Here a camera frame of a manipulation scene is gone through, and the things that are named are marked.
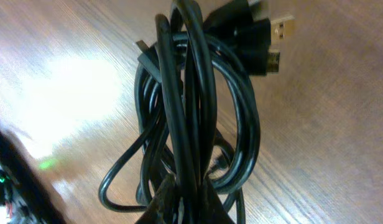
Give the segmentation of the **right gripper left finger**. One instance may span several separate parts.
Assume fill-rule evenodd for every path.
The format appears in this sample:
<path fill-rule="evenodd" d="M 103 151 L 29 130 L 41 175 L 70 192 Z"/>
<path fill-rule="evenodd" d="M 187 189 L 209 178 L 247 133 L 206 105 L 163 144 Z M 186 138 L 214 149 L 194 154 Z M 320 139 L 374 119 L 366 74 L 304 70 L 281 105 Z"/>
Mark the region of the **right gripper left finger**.
<path fill-rule="evenodd" d="M 136 224 L 173 224 L 178 218 L 178 204 L 175 176 L 168 174 Z"/>

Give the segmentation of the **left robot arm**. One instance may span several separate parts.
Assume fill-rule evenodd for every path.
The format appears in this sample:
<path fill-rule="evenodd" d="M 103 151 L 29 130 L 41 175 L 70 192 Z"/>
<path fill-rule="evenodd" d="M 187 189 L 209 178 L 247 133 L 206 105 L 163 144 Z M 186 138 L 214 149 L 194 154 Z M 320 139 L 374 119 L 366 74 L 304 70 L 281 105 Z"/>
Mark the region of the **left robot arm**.
<path fill-rule="evenodd" d="M 0 207 L 6 209 L 7 223 L 66 222 L 16 145 L 1 130 Z"/>

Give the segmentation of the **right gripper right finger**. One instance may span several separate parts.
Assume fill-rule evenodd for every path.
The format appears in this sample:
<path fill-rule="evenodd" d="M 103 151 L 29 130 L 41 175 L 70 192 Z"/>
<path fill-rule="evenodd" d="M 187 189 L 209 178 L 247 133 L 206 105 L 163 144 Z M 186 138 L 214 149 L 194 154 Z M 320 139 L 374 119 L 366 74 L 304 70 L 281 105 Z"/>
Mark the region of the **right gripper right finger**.
<path fill-rule="evenodd" d="M 234 224 L 208 177 L 205 177 L 200 188 L 200 223 Z"/>

